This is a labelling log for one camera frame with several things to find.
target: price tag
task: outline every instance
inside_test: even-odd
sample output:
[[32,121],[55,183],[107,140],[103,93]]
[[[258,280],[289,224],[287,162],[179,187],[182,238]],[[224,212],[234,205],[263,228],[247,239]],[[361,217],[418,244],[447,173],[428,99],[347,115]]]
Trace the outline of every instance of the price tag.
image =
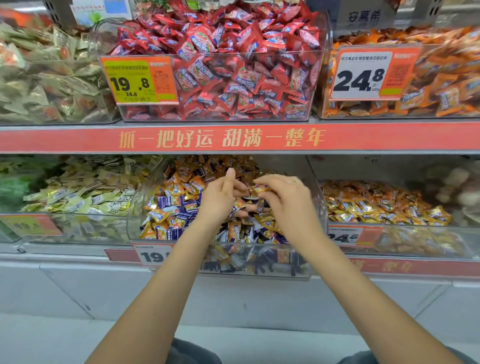
[[101,57],[119,105],[178,105],[170,57]]
[[420,55],[420,47],[342,47],[338,51],[331,100],[399,100]]
[[174,244],[132,243],[143,266],[159,267],[165,262]]
[[63,235],[48,215],[1,215],[0,220],[19,236]]
[[340,246],[373,245],[382,231],[381,226],[329,225],[328,237]]

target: hand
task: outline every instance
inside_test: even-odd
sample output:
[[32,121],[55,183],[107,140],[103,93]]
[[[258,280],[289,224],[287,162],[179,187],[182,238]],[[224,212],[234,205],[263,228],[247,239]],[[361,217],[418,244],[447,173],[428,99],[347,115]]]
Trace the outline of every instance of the hand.
[[312,237],[324,235],[310,190],[298,177],[267,174],[253,181],[271,189],[258,196],[267,200],[290,244],[298,248]]
[[[202,203],[195,219],[218,228],[230,215],[236,197],[249,196],[248,187],[235,179],[235,170],[229,168],[224,177],[210,182],[202,194]],[[248,211],[256,211],[257,205],[247,205],[245,211],[237,211],[233,216],[244,218]]]

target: yellow price tag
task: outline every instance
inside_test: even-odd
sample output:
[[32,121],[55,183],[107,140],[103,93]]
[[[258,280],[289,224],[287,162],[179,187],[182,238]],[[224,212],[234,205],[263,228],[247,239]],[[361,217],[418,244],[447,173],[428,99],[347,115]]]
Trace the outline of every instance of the yellow price tag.
[[0,220],[19,236],[63,235],[48,215],[0,215]]
[[178,105],[170,57],[101,57],[117,104]]

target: white sign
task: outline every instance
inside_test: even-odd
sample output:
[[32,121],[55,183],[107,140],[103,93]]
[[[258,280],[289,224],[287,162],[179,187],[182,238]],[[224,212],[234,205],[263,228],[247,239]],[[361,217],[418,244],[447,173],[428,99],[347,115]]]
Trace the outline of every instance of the white sign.
[[143,266],[159,267],[172,251],[173,244],[132,243]]
[[392,52],[343,52],[333,80],[331,100],[378,100]]
[[361,235],[363,228],[357,227],[328,227],[328,238],[332,239],[337,245],[355,246]]

